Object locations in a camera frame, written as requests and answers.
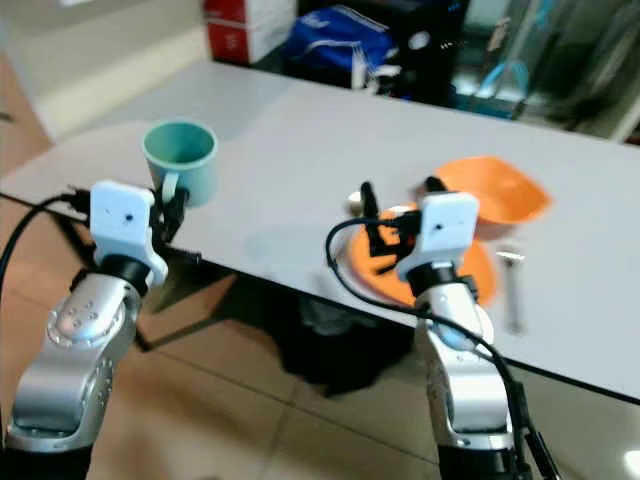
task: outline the red and white box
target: red and white box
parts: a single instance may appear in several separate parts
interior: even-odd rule
[[[214,59],[251,65],[284,43],[296,17],[296,0],[205,0]]]

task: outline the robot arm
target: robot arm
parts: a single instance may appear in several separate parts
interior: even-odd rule
[[[84,479],[119,361],[133,342],[142,298],[167,264],[154,250],[154,197],[100,182],[90,231],[98,268],[49,314],[44,345],[20,379],[6,435],[4,475]]]
[[[478,202],[466,193],[447,192],[434,177],[426,187],[429,193],[418,212],[382,222],[373,190],[363,184],[365,218],[334,227],[326,245],[329,265],[357,297],[418,316],[415,340],[427,367],[427,396],[443,480],[531,479],[522,449],[525,427],[543,478],[558,480],[558,470],[528,416],[521,385],[513,381],[491,346],[493,327],[476,303],[473,280],[457,274],[473,241]],[[397,256],[397,274],[411,286],[415,309],[367,299],[339,274],[330,258],[331,238],[341,228],[358,223],[366,225],[372,256]],[[375,231],[380,225],[396,228],[399,242],[384,244]]]

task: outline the orange plate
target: orange plate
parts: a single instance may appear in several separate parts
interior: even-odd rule
[[[392,218],[393,213],[385,211],[381,218]],[[380,227],[382,238],[387,243],[396,242],[393,235],[393,229]],[[392,263],[395,259],[394,255],[372,258],[369,256],[369,238],[364,227],[352,237],[349,246],[349,257],[351,266],[360,279],[377,293],[382,294],[392,300],[405,305],[413,305],[414,297],[411,294],[409,284],[401,282],[396,275],[395,270],[378,275],[378,269]],[[473,275],[478,287],[478,302],[486,306],[491,302],[496,290],[496,278],[493,268],[489,263],[487,254],[477,240],[473,241],[471,248],[463,259],[463,265],[459,271],[460,275]]]
[[[480,220],[522,223],[540,215],[551,203],[547,193],[522,172],[498,157],[467,157],[449,162],[436,175],[450,190],[468,192],[480,202]]]

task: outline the wall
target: wall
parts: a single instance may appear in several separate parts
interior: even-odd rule
[[[0,109],[11,117],[0,121],[0,175],[4,175],[47,150],[51,142],[1,51],[0,78]]]
[[[208,55],[199,0],[0,2],[4,48],[58,138]]]

